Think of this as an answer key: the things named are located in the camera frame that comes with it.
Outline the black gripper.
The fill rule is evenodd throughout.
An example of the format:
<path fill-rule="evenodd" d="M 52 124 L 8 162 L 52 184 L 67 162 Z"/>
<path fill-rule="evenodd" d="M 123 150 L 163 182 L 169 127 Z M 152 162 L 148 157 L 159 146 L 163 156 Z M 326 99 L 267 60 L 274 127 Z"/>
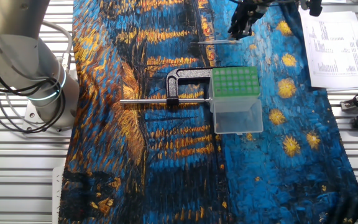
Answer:
<path fill-rule="evenodd" d="M 268 9 L 268 3 L 263 1 L 243 0 L 237 3 L 236 14 L 232 16 L 228 30 L 232 39 L 239 40 L 244 35 L 252 34 L 254 18 L 260 19 Z"/>

